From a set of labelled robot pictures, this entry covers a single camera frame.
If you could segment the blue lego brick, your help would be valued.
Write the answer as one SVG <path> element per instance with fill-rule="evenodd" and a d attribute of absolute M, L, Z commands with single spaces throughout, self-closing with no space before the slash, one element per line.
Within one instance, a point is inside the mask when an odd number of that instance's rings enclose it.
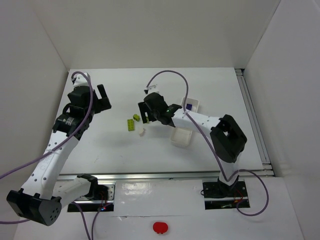
<path fill-rule="evenodd" d="M 191 104 L 187 104 L 186 105 L 186 109 L 191 111 L 192 110 L 192 105 Z"/>

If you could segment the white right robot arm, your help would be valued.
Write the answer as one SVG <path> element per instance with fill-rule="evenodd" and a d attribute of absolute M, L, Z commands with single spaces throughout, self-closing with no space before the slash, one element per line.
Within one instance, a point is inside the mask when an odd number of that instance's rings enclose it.
<path fill-rule="evenodd" d="M 220 168 L 218 180 L 228 187 L 233 186 L 239 179 L 237 161 L 245 148 L 247 137 L 232 116 L 207 116 L 188 110 L 186 106 L 185 102 L 182 105 L 168 105 L 157 92 L 148 94 L 138 103 L 144 123 L 158 121 L 166 126 L 200 133 Z"/>

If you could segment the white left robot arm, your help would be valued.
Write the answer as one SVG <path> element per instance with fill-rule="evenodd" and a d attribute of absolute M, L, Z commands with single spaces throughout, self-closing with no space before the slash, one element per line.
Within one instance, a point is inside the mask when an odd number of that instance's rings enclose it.
<path fill-rule="evenodd" d="M 89 200 L 106 197 L 108 188 L 97 177 L 81 173 L 71 182 L 55 187 L 68 157 L 89 128 L 95 114 L 111 109 L 102 84 L 97 97 L 87 72 L 71 75 L 73 90 L 67 95 L 69 103 L 63 108 L 52 127 L 46 150 L 35 162 L 37 166 L 19 190 L 11 190 L 6 200 L 21 218 L 51 226 L 61 210 L 80 197 Z"/>

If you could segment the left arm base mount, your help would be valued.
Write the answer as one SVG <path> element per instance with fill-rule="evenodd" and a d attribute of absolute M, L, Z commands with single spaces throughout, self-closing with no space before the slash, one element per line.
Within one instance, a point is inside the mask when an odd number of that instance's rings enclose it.
<path fill-rule="evenodd" d="M 116 185 L 115 183 L 107 182 L 100 185 L 94 197 L 81 196 L 74 200 L 79 205 L 84 213 L 96 213 L 114 211 Z"/>

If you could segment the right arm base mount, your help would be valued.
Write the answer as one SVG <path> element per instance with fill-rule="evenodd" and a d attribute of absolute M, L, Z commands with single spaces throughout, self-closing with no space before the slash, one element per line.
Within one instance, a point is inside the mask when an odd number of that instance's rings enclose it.
<path fill-rule="evenodd" d="M 250 208 L 247 186 L 244 181 L 238 181 L 230 189 L 223 189 L 217 181 L 203 182 L 200 194 L 204 198 L 205 210 Z"/>

